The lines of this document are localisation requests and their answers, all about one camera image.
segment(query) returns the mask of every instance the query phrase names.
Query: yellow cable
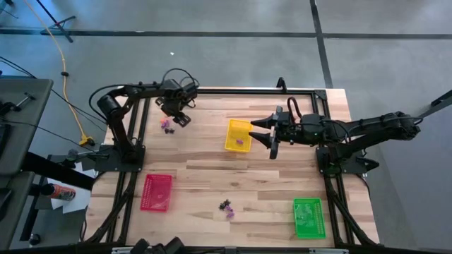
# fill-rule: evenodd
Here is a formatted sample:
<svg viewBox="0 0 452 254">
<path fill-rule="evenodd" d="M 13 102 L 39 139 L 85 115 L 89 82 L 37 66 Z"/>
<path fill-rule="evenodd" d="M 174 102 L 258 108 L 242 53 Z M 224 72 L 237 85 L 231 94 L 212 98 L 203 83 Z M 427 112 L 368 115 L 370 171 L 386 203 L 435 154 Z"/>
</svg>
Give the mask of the yellow cable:
<svg viewBox="0 0 452 254">
<path fill-rule="evenodd" d="M 33 14 L 35 14 L 36 18 L 41 22 L 41 25 L 49 33 L 50 37 L 52 37 L 52 40 L 55 42 L 55 45 L 58 48 L 59 54 L 61 55 L 61 61 L 63 62 L 63 72 L 66 72 L 66 60 L 64 59 L 63 51 L 61 50 L 61 47 L 59 46 L 59 44 L 58 44 L 57 40 L 55 39 L 54 35 L 52 34 L 52 32 L 50 32 L 49 28 L 45 25 L 44 21 L 42 21 L 42 19 L 35 12 L 33 7 L 27 2 L 27 0 L 23 0 L 23 1 L 25 2 L 25 4 L 27 4 L 28 8 L 30 8 L 30 10 L 33 12 Z M 68 96 L 66 94 L 66 76 L 64 76 L 64 75 L 63 75 L 63 96 L 64 96 L 64 99 L 66 99 L 66 101 L 69 102 Z M 80 129 L 80 132 L 81 132 L 81 135 L 82 135 L 80 144 L 81 145 L 85 145 L 88 142 L 88 138 L 90 138 L 90 139 L 93 139 L 93 138 L 87 137 L 85 135 L 85 131 L 83 131 L 82 124 L 78 120 L 76 111 L 73 109 L 73 107 L 70 104 L 68 104 L 68 106 L 69 106 L 69 109 L 71 109 L 71 111 L 72 111 L 73 117 L 75 118 L 75 120 L 76 120 L 76 122 L 78 124 L 78 128 Z"/>
</svg>

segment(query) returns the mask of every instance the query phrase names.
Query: wooden table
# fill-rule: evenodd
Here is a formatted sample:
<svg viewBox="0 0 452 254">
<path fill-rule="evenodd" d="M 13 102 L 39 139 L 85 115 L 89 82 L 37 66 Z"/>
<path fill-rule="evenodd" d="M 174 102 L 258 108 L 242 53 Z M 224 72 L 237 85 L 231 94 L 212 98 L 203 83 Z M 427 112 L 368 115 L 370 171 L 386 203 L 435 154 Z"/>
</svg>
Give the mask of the wooden table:
<svg viewBox="0 0 452 254">
<path fill-rule="evenodd" d="M 350 121 L 345 91 L 326 91 L 331 118 Z M 196 108 L 184 110 L 192 122 L 185 128 L 172 124 L 176 130 L 173 135 L 161 129 L 163 113 L 152 101 L 145 132 L 145 166 L 138 175 L 127 244 L 133 245 L 140 238 L 151 244 L 166 244 L 178 236 L 186 246 L 333 247 L 325 186 L 317 169 L 315 147 L 281 143 L 275 160 L 268 158 L 269 150 L 256 140 L 249 153 L 224 149 L 230 119 L 262 119 L 272 114 L 277 105 L 287 110 L 288 97 L 199 95 Z M 303 114 L 312 113 L 307 96 L 295 97 Z M 129 115 L 124 123 L 129 122 Z M 268 132 L 259 127 L 254 131 Z M 112 143 L 110 130 L 105 143 Z M 173 175 L 168 212 L 140 211 L 146 174 Z M 118 173 L 109 172 L 95 184 L 87 212 L 86 238 L 110 212 L 117 178 Z M 378 242 L 366 186 L 356 176 L 343 178 L 350 213 L 368 236 Z M 310 197 L 323 201 L 326 239 L 302 240 L 295 235 L 293 198 Z M 226 199 L 232 201 L 233 219 L 226 219 L 225 212 L 218 209 Z M 338 221 L 345 240 L 340 215 Z M 114 239 L 119 235 L 121 223 L 122 213 Z"/>
</svg>

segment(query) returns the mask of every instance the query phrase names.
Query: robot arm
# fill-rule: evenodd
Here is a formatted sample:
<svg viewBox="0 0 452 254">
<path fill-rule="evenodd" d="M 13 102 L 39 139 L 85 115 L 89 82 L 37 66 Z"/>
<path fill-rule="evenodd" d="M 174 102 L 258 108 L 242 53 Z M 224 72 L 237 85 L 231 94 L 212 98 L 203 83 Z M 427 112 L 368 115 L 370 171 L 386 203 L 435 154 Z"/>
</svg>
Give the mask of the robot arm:
<svg viewBox="0 0 452 254">
<path fill-rule="evenodd" d="M 420 118 L 402 112 L 349 123 L 318 114 L 305 114 L 298 123 L 293 119 L 291 111 L 283 111 L 277 106 L 276 112 L 268 118 L 251 122 L 262 128 L 274 127 L 273 134 L 250 132 L 249 135 L 270 149 L 270 159 L 276 159 L 280 142 L 289 142 L 291 145 L 324 145 L 328 148 L 328 162 L 340 163 L 372 145 L 390 139 L 411 140 L 420 132 L 415 123 Z M 361 137 L 351 140 L 353 136 Z"/>
<path fill-rule="evenodd" d="M 116 97 L 127 97 L 124 106 L 121 106 Z M 195 83 L 181 86 L 175 80 L 164 80 L 162 84 L 125 85 L 122 88 L 111 90 L 102 96 L 97 105 L 105 115 L 108 126 L 113 132 L 115 148 L 121 155 L 122 162 L 136 160 L 137 152 L 132 140 L 127 136 L 122 123 L 133 104 L 139 99 L 157 97 L 155 103 L 167 115 L 172 116 L 173 121 L 185 127 L 191 121 L 190 117 L 182 112 L 192 100 L 198 96 Z"/>
</svg>

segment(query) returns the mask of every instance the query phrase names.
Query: concrete floor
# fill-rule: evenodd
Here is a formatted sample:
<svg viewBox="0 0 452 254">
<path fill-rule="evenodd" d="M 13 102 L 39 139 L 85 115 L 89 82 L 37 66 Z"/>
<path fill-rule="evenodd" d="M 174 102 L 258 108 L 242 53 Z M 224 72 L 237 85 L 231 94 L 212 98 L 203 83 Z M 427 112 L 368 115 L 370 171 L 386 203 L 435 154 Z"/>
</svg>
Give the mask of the concrete floor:
<svg viewBox="0 0 452 254">
<path fill-rule="evenodd" d="M 38 13 L 51 20 L 35 1 Z M 315 32 L 309 0 L 171 0 L 42 1 L 56 19 L 76 15 L 65 24 L 77 30 L 148 30 L 207 32 Z M 452 33 L 447 0 L 318 0 L 323 32 L 432 34 Z M 4 28 L 38 28 L 22 1 L 0 15 Z M 315 38 L 236 37 L 73 37 L 57 38 L 66 58 L 71 102 L 89 110 L 89 94 L 104 85 L 150 82 L 169 68 L 190 71 L 205 86 L 273 87 L 282 76 L 290 87 L 325 88 Z M 390 111 L 418 113 L 451 89 L 452 40 L 325 39 L 333 87 L 345 88 L 353 119 Z M 53 41 L 39 35 L 0 36 L 1 55 L 38 78 L 54 80 L 62 91 L 61 59 Z M 17 75 L 7 66 L 6 75 Z M 101 142 L 105 132 L 81 118 L 89 135 Z M 55 123 L 65 126 L 57 129 Z M 40 126 L 78 141 L 69 108 L 51 95 Z M 31 150 L 62 155 L 74 145 L 38 130 Z M 378 147 L 380 169 L 369 174 L 372 206 L 381 242 L 398 248 L 419 246 Z M 40 212 L 35 233 L 41 246 L 75 243 L 83 212 Z M 12 248 L 23 248 L 14 241 Z"/>
</svg>

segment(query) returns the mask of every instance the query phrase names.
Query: paper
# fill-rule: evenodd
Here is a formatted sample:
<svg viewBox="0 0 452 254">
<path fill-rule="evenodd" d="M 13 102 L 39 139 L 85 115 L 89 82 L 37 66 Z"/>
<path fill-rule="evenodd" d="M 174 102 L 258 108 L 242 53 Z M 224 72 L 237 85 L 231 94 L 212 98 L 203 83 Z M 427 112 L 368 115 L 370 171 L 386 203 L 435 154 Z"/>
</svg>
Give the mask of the paper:
<svg viewBox="0 0 452 254">
<path fill-rule="evenodd" d="M 89 176 L 91 178 L 95 177 L 94 169 L 83 171 L 81 162 L 76 163 L 76 168 L 74 170 L 77 172 L 80 172 L 82 174 L 85 174 L 86 176 Z M 75 187 L 75 186 L 70 186 L 69 184 L 65 184 L 60 181 L 56 181 L 54 179 L 47 179 L 47 181 L 49 183 L 55 183 L 55 184 L 59 184 L 61 186 L 66 186 L 66 187 L 72 188 L 76 191 L 76 196 L 71 201 L 51 199 L 53 209 L 56 209 L 56 208 L 62 206 L 63 213 L 65 214 L 68 212 L 74 212 L 74 211 L 85 209 L 88 206 L 88 204 L 90 203 L 91 192 L 89 190 L 85 190 L 83 188 L 79 188 L 79 187 Z"/>
</svg>

